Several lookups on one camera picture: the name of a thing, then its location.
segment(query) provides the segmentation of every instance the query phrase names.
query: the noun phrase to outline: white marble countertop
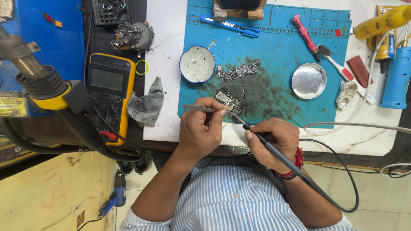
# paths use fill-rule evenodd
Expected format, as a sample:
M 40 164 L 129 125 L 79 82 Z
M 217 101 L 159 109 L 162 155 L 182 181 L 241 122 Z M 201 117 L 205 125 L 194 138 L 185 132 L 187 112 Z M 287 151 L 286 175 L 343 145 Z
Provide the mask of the white marble countertop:
M 392 5 L 404 5 L 399 0 L 385 0 L 385 3 Z M 357 24 L 376 16 L 375 0 L 347 0 L 347 1 L 319 1 L 313 0 L 310 3 L 306 0 L 268 0 L 269 4 L 289 5 L 296 7 L 312 7 L 323 9 L 351 10 L 350 19 L 352 25 Z M 146 53 L 146 61 L 150 66 L 149 72 L 145 74 L 145 94 L 159 76 L 162 79 L 163 89 L 167 92 L 164 96 L 163 107 L 160 111 L 156 125 L 153 127 L 144 126 L 145 140 L 156 141 L 176 141 L 179 140 L 180 118 L 177 115 L 178 96 L 180 91 L 181 73 L 178 62 L 183 52 L 185 19 L 187 1 L 147 1 L 147 21 L 153 26 L 155 38 L 152 48 L 155 51 Z M 398 30 L 397 36 L 404 37 L 404 29 Z M 372 53 L 369 51 L 365 40 L 359 40 L 354 35 L 350 36 L 346 52 L 346 60 L 360 55 L 364 64 L 369 68 Z M 379 74 L 379 64 L 374 64 L 373 76 L 374 84 L 371 85 L 370 93 L 377 99 L 377 104 L 381 101 L 385 85 L 385 76 Z M 356 94 L 353 104 L 344 111 L 337 111 L 336 122 L 345 122 L 351 115 L 358 100 L 363 98 Z M 365 104 L 361 112 L 352 122 L 374 123 L 389 126 L 397 126 L 401 110 L 384 109 L 376 105 Z M 222 145 L 247 146 L 244 137 L 244 129 L 240 124 L 223 123 Z M 338 153 L 362 154 L 382 156 L 390 151 L 394 144 L 396 132 L 391 130 L 346 126 L 334 133 L 314 136 L 307 134 L 300 128 L 300 137 L 315 137 L 328 144 Z M 328 151 L 325 147 L 310 142 L 300 144 L 303 150 Z

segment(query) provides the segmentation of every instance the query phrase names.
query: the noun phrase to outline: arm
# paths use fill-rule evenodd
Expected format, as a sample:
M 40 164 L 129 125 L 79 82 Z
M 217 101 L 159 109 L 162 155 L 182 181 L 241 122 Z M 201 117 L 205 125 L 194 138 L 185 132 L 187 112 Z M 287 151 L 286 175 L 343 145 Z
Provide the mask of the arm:
M 217 111 L 190 110 L 181 115 L 178 147 L 132 206 L 133 213 L 141 219 L 150 222 L 170 220 L 183 180 L 201 158 L 221 143 L 222 118 L 227 109 L 211 97 L 198 98 L 194 104 Z
M 296 161 L 295 155 L 300 135 L 296 126 L 278 118 L 270 118 L 252 126 L 251 130 L 253 132 L 271 133 L 271 139 L 275 147 L 292 162 Z M 258 162 L 280 174 L 290 172 L 289 168 L 263 146 L 253 132 L 245 131 L 245 135 L 248 146 Z M 301 167 L 301 170 L 309 176 L 303 167 Z M 338 223 L 342 219 L 342 213 L 338 208 L 311 189 L 299 177 L 292 180 L 283 180 L 282 182 L 287 203 L 306 227 L 327 227 Z

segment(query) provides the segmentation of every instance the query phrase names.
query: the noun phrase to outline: blue silicone mat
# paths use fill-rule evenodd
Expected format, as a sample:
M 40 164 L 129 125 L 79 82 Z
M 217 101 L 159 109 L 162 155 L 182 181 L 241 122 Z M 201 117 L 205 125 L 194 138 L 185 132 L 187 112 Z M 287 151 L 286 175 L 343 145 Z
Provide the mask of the blue silicone mat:
M 335 99 L 342 77 L 328 60 L 321 56 L 322 67 L 327 73 L 327 85 L 321 95 L 304 100 L 291 89 L 294 71 L 302 64 L 316 61 L 290 19 L 300 14 L 301 22 L 314 43 L 330 48 L 333 52 L 331 57 L 344 65 L 348 29 L 351 27 L 349 11 L 267 4 L 263 20 L 228 18 L 262 30 L 258 38 L 251 39 L 234 31 L 202 23 L 200 15 L 212 15 L 211 7 L 212 0 L 188 0 L 184 51 L 194 45 L 208 47 L 215 39 L 215 46 L 211 46 L 210 51 L 224 72 L 256 60 L 261 61 L 261 66 L 257 68 L 257 73 L 228 83 L 216 74 L 204 83 L 191 83 L 181 77 L 179 116 L 186 111 L 182 108 L 183 104 L 193 104 L 198 97 L 214 97 L 222 87 L 226 87 L 231 96 L 237 96 L 245 102 L 245 110 L 239 116 L 251 124 L 270 117 L 284 119 L 298 127 L 312 122 L 335 120 Z M 335 29 L 340 29 L 340 37 L 336 37 Z M 230 116 L 224 117 L 223 121 L 239 123 Z M 333 128 L 332 125 L 319 127 Z

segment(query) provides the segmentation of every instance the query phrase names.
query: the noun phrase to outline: warning label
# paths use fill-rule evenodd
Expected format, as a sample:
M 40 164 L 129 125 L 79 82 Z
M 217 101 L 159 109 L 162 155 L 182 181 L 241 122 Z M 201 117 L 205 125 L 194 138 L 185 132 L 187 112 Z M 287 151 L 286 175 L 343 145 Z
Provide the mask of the warning label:
M 0 116 L 27 116 L 26 99 L 19 92 L 0 92 Z

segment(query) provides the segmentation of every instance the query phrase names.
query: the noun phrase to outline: soot stain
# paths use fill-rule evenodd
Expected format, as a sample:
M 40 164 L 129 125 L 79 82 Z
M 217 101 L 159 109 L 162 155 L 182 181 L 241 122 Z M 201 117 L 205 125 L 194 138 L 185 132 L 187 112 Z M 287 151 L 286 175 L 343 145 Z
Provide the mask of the soot stain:
M 253 59 L 249 56 L 242 58 L 242 60 L 237 58 L 239 65 L 238 63 L 225 64 L 224 72 L 257 60 L 259 59 Z M 200 85 L 196 84 L 193 88 L 197 90 L 197 94 L 200 97 L 215 97 L 220 89 L 227 88 L 230 92 L 230 97 L 238 97 L 245 103 L 245 110 L 239 116 L 244 118 L 244 111 L 247 111 L 247 118 L 251 119 L 248 120 L 249 122 L 260 122 L 270 117 L 277 117 L 290 122 L 294 121 L 294 119 L 299 118 L 301 115 L 301 109 L 297 106 L 297 102 L 301 101 L 301 99 L 288 87 L 284 88 L 284 84 L 288 86 L 288 81 L 284 82 L 283 80 L 284 76 L 278 76 L 274 73 L 275 71 L 268 71 L 264 68 L 264 66 L 268 65 L 270 64 L 262 62 L 261 66 L 257 67 L 258 72 L 245 75 L 241 79 L 235 79 L 227 83 L 224 82 L 223 78 L 219 78 L 217 74 L 214 74 L 209 81 Z M 273 86 L 273 81 L 278 83 L 278 85 Z M 239 123 L 231 116 L 224 117 L 223 121 Z

